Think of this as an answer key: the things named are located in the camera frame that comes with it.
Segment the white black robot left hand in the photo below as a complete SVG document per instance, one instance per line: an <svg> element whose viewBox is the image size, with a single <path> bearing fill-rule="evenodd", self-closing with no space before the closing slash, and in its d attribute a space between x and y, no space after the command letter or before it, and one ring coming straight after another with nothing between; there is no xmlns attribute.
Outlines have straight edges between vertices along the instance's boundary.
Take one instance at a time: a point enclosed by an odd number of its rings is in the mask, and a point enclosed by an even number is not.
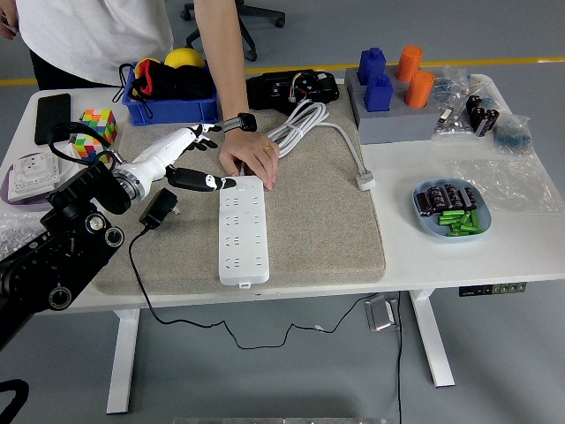
<svg viewBox="0 0 565 424"><path fill-rule="evenodd" d="M115 175L123 180L132 198L142 200L148 196L154 181L167 178L171 186L197 192L213 192L235 187L234 178L219 178L197 170L173 166L186 150L217 148L205 133L220 132L221 127L199 124L176 130L146 148L132 163L116 167Z"/></svg>

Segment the person's right hand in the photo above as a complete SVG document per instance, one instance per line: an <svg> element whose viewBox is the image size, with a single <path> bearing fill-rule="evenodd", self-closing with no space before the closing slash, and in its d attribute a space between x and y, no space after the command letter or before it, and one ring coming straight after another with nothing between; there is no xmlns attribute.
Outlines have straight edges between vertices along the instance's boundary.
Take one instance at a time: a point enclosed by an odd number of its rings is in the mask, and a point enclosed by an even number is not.
<svg viewBox="0 0 565 424"><path fill-rule="evenodd" d="M13 40L19 31L19 15L15 0L0 0L1 36Z"/></svg>

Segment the person's left hand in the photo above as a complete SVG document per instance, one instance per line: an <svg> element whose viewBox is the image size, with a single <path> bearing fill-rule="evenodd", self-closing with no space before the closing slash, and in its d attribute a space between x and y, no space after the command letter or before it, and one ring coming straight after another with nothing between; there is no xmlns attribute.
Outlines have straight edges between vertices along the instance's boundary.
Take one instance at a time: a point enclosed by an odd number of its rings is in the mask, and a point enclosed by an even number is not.
<svg viewBox="0 0 565 424"><path fill-rule="evenodd" d="M237 163L244 163L268 190L274 188L280 150L276 143L260 132L234 129L224 134L219 160L231 176L238 176Z"/></svg>

